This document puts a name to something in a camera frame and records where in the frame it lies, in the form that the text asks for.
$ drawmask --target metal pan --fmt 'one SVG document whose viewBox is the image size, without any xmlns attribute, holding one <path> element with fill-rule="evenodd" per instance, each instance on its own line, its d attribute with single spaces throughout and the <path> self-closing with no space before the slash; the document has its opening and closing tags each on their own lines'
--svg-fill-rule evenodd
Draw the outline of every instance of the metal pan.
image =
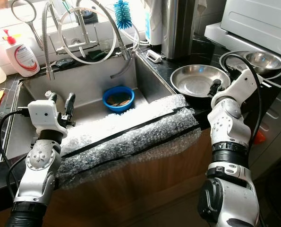
<svg viewBox="0 0 281 227">
<path fill-rule="evenodd" d="M 230 85 L 229 76 L 222 70 L 210 65 L 186 65 L 176 69 L 170 81 L 182 94 L 193 97 L 206 98 L 214 80 L 221 81 L 221 87 L 226 89 Z"/>
</svg>

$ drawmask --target stainless steel bowl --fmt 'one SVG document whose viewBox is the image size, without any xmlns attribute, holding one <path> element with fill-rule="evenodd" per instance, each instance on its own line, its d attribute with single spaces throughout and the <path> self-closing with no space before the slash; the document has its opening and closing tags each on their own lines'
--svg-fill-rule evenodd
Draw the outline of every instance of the stainless steel bowl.
<svg viewBox="0 0 281 227">
<path fill-rule="evenodd" d="M 222 70 L 210 65 L 186 65 L 176 69 L 170 81 L 182 94 L 193 97 L 208 97 L 213 81 L 221 80 L 221 87 L 230 85 L 229 76 Z"/>
<path fill-rule="evenodd" d="M 252 51 L 244 58 L 254 67 L 256 73 L 264 78 L 273 77 L 281 71 L 281 58 L 269 52 Z"/>
</svg>

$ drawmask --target white appliance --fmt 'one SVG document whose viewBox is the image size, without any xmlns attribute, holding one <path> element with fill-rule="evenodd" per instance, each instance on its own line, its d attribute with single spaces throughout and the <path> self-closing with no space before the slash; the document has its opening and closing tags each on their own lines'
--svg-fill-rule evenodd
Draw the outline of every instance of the white appliance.
<svg viewBox="0 0 281 227">
<path fill-rule="evenodd" d="M 206 26 L 204 35 L 230 51 L 268 51 L 281 57 L 281 0 L 227 0 L 222 22 Z M 281 159 L 281 92 L 260 130 L 266 141 L 254 145 L 249 157 L 254 179 Z"/>
</svg>

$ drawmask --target red pump cap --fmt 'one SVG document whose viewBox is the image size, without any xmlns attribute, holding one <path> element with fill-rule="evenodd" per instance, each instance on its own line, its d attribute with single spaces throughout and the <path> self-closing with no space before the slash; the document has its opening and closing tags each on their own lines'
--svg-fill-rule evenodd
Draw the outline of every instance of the red pump cap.
<svg viewBox="0 0 281 227">
<path fill-rule="evenodd" d="M 6 35 L 7 35 L 7 42 L 8 42 L 10 45 L 15 44 L 15 43 L 17 42 L 14 37 L 12 37 L 12 36 L 10 36 L 10 35 L 8 34 L 8 30 L 7 30 L 7 29 L 4 29 L 4 32 L 5 32 Z"/>
</svg>

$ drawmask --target wooden cabinet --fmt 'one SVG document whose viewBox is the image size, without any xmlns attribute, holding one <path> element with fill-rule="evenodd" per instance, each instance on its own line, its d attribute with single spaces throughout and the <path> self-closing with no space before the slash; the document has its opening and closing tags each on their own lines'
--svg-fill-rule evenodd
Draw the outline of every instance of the wooden cabinet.
<svg viewBox="0 0 281 227">
<path fill-rule="evenodd" d="M 45 227 L 114 227 L 150 215 L 173 200 L 197 192 L 211 161 L 210 130 L 184 152 L 131 163 L 95 181 L 53 193 Z M 9 210 L 0 212 L 4 226 Z"/>
</svg>

